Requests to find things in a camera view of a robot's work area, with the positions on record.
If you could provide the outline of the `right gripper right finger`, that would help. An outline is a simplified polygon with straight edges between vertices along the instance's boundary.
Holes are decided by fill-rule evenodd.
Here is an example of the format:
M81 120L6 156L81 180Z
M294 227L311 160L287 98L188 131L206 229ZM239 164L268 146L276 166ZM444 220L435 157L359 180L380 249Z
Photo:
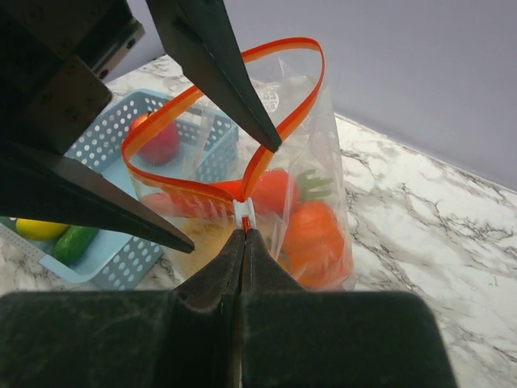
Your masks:
M246 387L454 387L431 309L397 291L312 292L246 236L242 268Z

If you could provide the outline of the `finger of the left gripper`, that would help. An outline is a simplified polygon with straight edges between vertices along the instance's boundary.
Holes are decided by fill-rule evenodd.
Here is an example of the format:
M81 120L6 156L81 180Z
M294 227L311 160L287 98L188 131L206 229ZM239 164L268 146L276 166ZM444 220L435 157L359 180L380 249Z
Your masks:
M122 232L190 253L183 232L77 160L1 142L1 215Z
M162 0L147 6L165 49L197 86L261 146L282 144L250 81L222 1Z

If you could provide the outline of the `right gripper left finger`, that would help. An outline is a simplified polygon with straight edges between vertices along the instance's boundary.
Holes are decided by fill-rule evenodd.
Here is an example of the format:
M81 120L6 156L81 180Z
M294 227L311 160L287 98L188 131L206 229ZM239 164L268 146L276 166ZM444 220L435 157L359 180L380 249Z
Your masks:
M238 387L245 235L175 289L1 299L4 387Z

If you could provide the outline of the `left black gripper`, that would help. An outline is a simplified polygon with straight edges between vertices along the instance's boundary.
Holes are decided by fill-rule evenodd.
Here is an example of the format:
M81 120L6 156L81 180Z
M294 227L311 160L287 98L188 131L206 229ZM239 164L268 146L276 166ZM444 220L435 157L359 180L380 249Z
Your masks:
M144 35L125 1L1 3L1 141L63 154L111 101Z

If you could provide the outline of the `yellow toy bell pepper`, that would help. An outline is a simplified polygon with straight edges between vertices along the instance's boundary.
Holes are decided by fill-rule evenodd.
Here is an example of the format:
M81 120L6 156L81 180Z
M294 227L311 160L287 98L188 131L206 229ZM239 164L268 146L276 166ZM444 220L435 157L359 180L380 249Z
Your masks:
M233 231L232 221L189 219L184 227L184 233L194 242L195 250L188 255L178 255L177 269L181 276L184 279L193 276L214 259Z

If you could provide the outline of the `clear orange-zip bag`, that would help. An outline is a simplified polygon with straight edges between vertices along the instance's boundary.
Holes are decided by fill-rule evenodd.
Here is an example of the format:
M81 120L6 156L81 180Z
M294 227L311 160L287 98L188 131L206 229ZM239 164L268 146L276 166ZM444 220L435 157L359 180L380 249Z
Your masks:
M193 241L166 258L187 279L235 229L256 229L267 253L309 290L354 286L347 196L321 45L275 40L243 53L280 135L270 152L197 87L136 120L122 157L138 200Z

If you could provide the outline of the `orange toy carrot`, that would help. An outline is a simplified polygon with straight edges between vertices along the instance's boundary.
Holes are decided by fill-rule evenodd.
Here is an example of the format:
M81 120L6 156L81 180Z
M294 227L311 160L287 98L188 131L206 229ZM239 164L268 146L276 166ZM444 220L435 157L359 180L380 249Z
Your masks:
M264 172L252 194L254 210L260 215L290 213L303 202L321 200L333 190L333 179L316 175L315 169L309 169L292 175L284 169L276 168Z

